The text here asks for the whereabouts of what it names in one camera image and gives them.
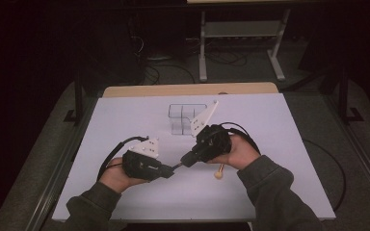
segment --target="gray carpet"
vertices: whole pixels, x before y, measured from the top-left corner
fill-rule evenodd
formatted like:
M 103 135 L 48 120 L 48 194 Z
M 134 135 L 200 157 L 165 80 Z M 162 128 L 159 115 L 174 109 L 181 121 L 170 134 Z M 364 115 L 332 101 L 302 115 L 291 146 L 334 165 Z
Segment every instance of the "gray carpet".
M 276 83 L 279 88 L 284 88 L 308 74 L 297 70 L 305 50 L 305 42 L 285 42 L 281 46 L 279 60 L 287 78 L 282 83 L 276 80 L 267 60 L 266 48 L 266 44 L 254 47 L 247 55 L 247 63 L 242 66 L 216 64 L 208 60 L 208 83 L 270 81 Z M 186 61 L 169 60 L 158 63 L 158 65 L 173 64 L 189 70 L 198 82 L 197 56 L 191 56 Z M 174 66 L 155 68 L 160 72 L 160 84 L 192 83 L 190 73 L 183 69 Z M 155 77 L 149 77 L 145 79 L 145 84 L 150 85 L 155 80 Z M 370 230 L 370 182 L 355 149 L 342 129 L 341 122 L 336 118 L 335 111 L 331 110 L 330 100 L 317 92 L 319 82 L 320 80 L 316 80 L 298 92 L 285 93 L 285 97 L 302 137 L 313 142 L 305 141 L 304 145 L 332 206 L 336 205 L 342 194 L 343 178 L 337 163 L 326 151 L 342 165 L 347 177 L 347 191 L 341 206 L 336 211 L 337 219 L 325 220 L 324 224 L 329 231 Z M 72 123 L 63 122 L 67 111 L 73 108 L 73 97 L 73 86 L 69 86 L 42 129 L 36 145 L 1 209 L 0 230 L 24 230 L 28 226 L 35 208 L 41 201 L 41 194 L 56 168 L 57 161 L 70 143 L 70 137 L 75 137 L 73 133 L 78 129 Z M 91 108 L 87 105 L 90 104 L 86 104 L 85 108 L 89 114 Z M 363 122 L 352 122 L 349 128 L 355 133 L 370 158 L 370 104 L 360 87 L 352 82 L 349 106 L 357 108 L 365 119 Z M 68 163 L 63 169 L 68 170 L 70 165 L 71 163 Z M 59 177 L 58 184 L 62 185 L 65 180 L 65 177 Z M 44 216 L 42 230 L 53 230 L 58 225 L 50 219 L 53 207 L 48 208 L 42 214 Z M 118 222 L 111 222 L 110 225 L 113 230 L 120 230 L 124 226 L 123 223 Z

